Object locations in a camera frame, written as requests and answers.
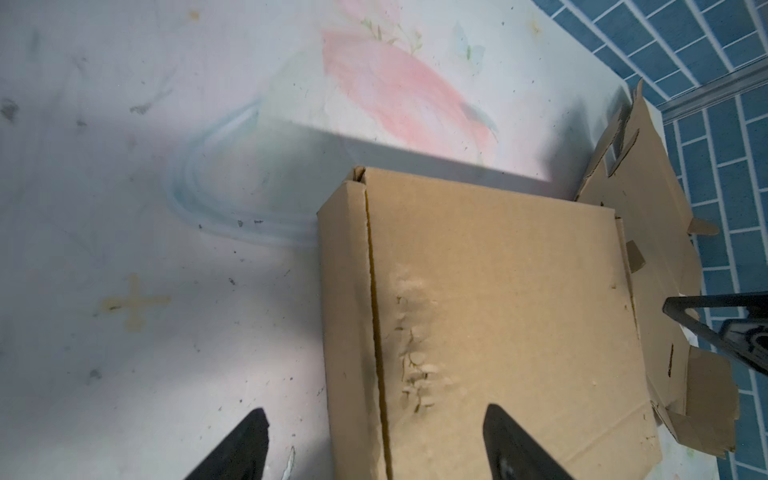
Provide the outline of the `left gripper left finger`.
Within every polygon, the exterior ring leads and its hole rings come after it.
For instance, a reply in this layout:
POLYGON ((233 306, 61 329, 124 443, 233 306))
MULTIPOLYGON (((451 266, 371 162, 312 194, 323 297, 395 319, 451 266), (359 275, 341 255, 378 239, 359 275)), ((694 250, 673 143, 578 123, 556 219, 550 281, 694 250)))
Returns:
POLYGON ((185 479, 260 480, 268 449, 269 422, 264 409, 256 408, 185 479))

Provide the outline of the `brown cardboard box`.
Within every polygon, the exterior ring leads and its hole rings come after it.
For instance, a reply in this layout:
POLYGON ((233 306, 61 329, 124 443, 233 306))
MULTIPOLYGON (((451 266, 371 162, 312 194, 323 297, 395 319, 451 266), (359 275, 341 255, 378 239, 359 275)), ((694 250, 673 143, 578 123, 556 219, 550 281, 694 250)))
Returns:
POLYGON ((577 479, 662 457, 615 212, 355 169, 320 208, 339 479, 487 479, 505 410, 577 479))

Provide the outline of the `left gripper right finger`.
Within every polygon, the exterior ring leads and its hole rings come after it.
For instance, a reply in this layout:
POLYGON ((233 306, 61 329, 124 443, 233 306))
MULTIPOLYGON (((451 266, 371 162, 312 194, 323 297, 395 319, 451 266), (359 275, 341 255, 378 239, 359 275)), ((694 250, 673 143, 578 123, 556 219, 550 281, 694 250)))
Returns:
POLYGON ((483 439, 493 480, 573 480, 500 405, 487 406, 483 439))

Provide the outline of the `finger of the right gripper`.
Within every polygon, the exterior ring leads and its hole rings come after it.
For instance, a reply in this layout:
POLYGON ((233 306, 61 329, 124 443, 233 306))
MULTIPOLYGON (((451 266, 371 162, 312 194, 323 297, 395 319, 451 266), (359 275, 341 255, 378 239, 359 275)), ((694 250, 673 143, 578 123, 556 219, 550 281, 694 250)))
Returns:
POLYGON ((698 309, 740 308, 746 313, 745 318, 728 319, 766 319, 767 293, 738 293, 705 296, 669 297, 665 300, 662 311, 681 326, 690 330, 699 339, 714 346, 719 352, 741 362, 762 375, 767 374, 767 359, 760 360, 753 354, 739 349, 734 343, 719 336, 719 330, 713 330, 705 323, 694 318, 690 311, 698 309))
POLYGON ((766 319, 725 320, 720 328, 719 336, 760 360, 767 359, 766 319))

